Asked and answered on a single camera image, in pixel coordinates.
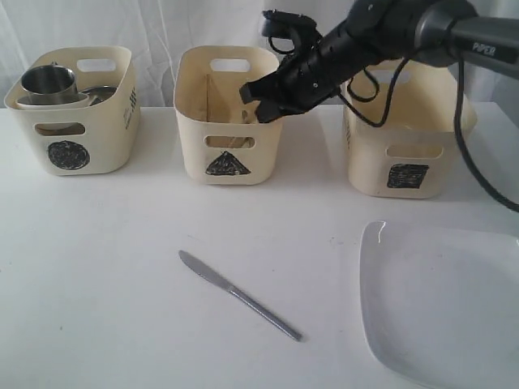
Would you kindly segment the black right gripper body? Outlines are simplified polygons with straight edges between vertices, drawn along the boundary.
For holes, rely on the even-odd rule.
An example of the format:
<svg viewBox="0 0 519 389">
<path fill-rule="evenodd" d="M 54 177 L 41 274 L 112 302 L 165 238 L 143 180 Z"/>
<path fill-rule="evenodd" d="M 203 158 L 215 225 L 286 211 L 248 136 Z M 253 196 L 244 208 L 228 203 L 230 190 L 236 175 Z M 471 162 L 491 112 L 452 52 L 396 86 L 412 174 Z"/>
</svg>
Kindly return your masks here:
<svg viewBox="0 0 519 389">
<path fill-rule="evenodd" d="M 280 106 L 288 114 L 321 104 L 348 79 L 381 60 L 375 25 L 349 17 L 308 50 L 279 67 Z"/>
</svg>

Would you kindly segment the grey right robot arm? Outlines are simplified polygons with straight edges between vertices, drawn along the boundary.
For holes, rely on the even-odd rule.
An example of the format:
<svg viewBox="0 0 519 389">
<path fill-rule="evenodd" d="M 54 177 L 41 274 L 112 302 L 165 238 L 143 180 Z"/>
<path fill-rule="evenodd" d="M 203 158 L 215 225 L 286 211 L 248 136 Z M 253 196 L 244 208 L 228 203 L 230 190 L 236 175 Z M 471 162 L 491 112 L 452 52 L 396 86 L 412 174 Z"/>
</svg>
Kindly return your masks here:
<svg viewBox="0 0 519 389">
<path fill-rule="evenodd" d="M 369 66 L 408 58 L 433 67 L 458 59 L 501 75 L 518 76 L 518 22 L 485 17 L 468 1 L 356 1 L 322 35 L 313 19 L 268 10 L 263 34 L 291 40 L 272 73 L 245 83 L 242 102 L 258 102 L 259 122 L 306 113 Z"/>
</svg>

